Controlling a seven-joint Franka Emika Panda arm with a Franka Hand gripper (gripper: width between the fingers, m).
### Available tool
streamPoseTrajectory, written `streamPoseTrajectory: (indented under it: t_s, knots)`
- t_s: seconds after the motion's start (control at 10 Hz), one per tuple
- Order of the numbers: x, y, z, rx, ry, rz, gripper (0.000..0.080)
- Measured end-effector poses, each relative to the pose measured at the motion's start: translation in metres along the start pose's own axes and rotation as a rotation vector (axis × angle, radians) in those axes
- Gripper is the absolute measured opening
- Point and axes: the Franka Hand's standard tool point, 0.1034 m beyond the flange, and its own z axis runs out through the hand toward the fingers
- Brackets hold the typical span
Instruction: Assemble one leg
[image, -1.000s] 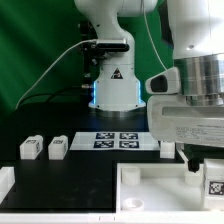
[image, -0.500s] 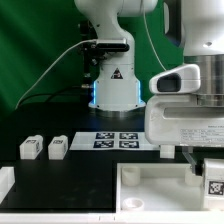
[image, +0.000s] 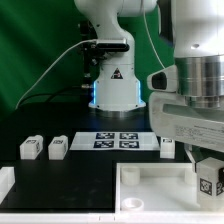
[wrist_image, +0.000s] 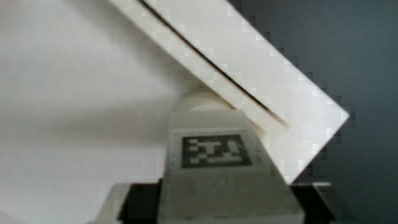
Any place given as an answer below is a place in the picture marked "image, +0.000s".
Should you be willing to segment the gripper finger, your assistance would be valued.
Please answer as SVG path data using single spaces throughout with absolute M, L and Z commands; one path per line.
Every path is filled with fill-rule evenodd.
M 187 154 L 189 160 L 192 163 L 193 172 L 196 173 L 197 172 L 197 163 L 203 160 L 201 148 L 199 146 L 185 144 L 184 150 L 185 150 L 185 153 Z

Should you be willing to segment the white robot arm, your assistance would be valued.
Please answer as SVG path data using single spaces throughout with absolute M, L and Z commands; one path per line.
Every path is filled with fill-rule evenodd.
M 212 150 L 197 171 L 224 170 L 224 0 L 74 0 L 92 23 L 103 51 L 90 106 L 107 113 L 149 107 L 161 138 Z M 174 46 L 174 64 L 147 77 L 153 92 L 141 101 L 134 75 L 134 38 L 117 18 L 159 11 L 159 32 Z

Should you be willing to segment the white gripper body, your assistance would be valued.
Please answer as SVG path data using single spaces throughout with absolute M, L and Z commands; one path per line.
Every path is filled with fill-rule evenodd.
M 149 118 L 157 136 L 224 152 L 224 99 L 219 108 L 192 108 L 175 93 L 153 92 Z

